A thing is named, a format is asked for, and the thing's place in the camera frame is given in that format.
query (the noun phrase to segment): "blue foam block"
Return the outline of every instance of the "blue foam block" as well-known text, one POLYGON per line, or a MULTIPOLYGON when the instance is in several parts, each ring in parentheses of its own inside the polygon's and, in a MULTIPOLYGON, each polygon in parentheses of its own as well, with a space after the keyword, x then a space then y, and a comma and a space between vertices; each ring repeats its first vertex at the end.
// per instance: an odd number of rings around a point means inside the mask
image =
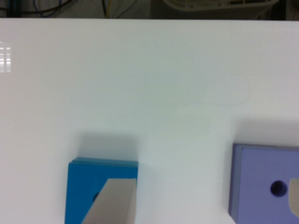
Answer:
POLYGON ((109 178, 137 178, 138 162, 76 158, 68 165, 65 224, 81 224, 109 178))
POLYGON ((229 214, 235 223, 298 224, 289 207, 292 178, 299 178, 298 148, 234 144, 229 214))

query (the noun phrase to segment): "lavender block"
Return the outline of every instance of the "lavender block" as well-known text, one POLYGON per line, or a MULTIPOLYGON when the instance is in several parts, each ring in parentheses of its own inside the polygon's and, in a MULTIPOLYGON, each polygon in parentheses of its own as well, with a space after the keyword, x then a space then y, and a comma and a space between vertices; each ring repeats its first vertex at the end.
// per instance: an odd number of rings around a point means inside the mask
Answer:
POLYGON ((289 183, 299 178, 299 150, 234 144, 229 214, 237 224, 298 224, 289 183))

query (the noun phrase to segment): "blue box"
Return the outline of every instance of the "blue box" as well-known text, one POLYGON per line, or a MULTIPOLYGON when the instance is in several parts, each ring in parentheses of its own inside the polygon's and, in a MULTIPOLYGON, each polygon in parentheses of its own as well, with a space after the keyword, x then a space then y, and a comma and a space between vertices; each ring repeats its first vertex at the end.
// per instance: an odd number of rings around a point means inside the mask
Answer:
POLYGON ((68 165, 65 224, 81 224, 109 178, 137 178, 138 162, 76 158, 68 165))
POLYGON ((238 224, 298 224, 288 186, 299 178, 299 150, 234 144, 229 214, 238 224))

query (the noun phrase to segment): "circular hole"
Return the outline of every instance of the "circular hole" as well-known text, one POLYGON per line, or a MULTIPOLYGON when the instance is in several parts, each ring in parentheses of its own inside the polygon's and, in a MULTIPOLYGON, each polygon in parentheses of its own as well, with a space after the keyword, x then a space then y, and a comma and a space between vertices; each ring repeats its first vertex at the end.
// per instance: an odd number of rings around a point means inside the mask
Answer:
POLYGON ((274 196, 281 197, 285 195, 288 191, 287 185, 281 180, 275 181, 271 185, 271 192, 274 196))
POLYGON ((94 196, 93 196, 93 203, 94 203, 94 201, 95 201, 95 199, 96 199, 96 197, 99 195, 99 193, 96 193, 96 194, 94 194, 94 196))

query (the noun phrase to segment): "white table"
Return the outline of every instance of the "white table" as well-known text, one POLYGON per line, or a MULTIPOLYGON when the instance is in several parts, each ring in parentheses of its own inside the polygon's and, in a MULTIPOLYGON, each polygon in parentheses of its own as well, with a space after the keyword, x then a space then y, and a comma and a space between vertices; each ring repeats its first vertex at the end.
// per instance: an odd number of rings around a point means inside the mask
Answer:
POLYGON ((299 23, 0 20, 0 223, 63 224, 77 155, 139 160, 136 224, 233 224, 232 143, 299 146, 299 23))

